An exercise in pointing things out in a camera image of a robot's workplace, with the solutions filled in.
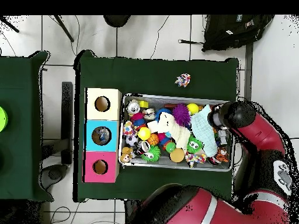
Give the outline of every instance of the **metal tray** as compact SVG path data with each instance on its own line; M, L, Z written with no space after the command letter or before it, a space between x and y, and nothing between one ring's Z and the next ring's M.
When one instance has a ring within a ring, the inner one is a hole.
M132 100L144 100L148 102L149 108L153 108L155 112L157 112L159 109L164 107L164 104L167 103L173 103L173 104L189 104L189 103L196 103L199 105L216 105L216 104L223 104L227 101L223 100L204 100L204 99L192 99L192 98L181 98L181 97L168 97L168 96L156 96L156 95L147 95L147 94L125 94L123 95L122 99L122 106L123 106L123 118L120 123L120 141L119 141L119 157L121 156L121 150L126 145L126 139L123 136L123 125L126 123L127 120L129 120L129 116L127 111L125 110L125 107L127 103ZM208 161L205 163L198 163L194 164L194 167L190 168L186 162L186 160L183 160L180 163L175 163L170 160L169 153L165 150L161 150L161 157L159 158L159 161L157 162L146 162L141 157L136 157L131 160L131 163L122 163L120 160L119 162L123 164L124 166L144 166L144 167L164 167L169 169L192 169L192 170L208 170L208 171L218 171L218 172L227 172L231 170L233 162L234 162L234 147L235 147L235 139L234 137L228 133L228 140L227 140L227 153L229 154L229 162L224 163L222 162L219 165L213 166Z

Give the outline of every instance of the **purple spiky ball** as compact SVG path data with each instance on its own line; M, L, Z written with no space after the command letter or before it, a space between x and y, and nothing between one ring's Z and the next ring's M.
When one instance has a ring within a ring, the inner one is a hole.
M188 126L190 124L189 110L184 104L178 104L173 110L172 114L175 121L180 126Z

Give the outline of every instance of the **blue box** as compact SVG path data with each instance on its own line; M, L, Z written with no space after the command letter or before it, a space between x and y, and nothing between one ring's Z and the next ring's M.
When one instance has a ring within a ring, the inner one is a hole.
M97 127L105 127L110 132L110 141L105 145L98 145L92 140L92 133ZM119 140L119 121L87 120L86 123L86 151L116 152Z

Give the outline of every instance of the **orange basketball toy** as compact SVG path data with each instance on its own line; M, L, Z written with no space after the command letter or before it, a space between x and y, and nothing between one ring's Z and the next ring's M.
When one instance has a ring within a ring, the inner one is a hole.
M147 141L150 145L157 145L159 143L158 135L152 133L151 136L147 139Z

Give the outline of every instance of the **dark green tablecloth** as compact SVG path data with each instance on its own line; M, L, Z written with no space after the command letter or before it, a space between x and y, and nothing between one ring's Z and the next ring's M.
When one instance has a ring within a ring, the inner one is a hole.
M51 200L39 186L41 65L48 53L0 57L0 106L8 124L0 132L0 198Z
M113 184L83 183L84 88L112 88L118 89L122 94L140 93L235 100L237 67L238 60L235 58L226 62L96 58L90 51L82 51L75 60L77 71L75 148L79 151L74 155L75 160L78 155L78 161L74 164L74 200L77 198L79 200L83 198L144 199L167 183L201 186L223 199L230 199L232 171L216 172L130 166L120 169L117 180ZM174 84L176 77L183 73L191 75L191 82L186 88Z

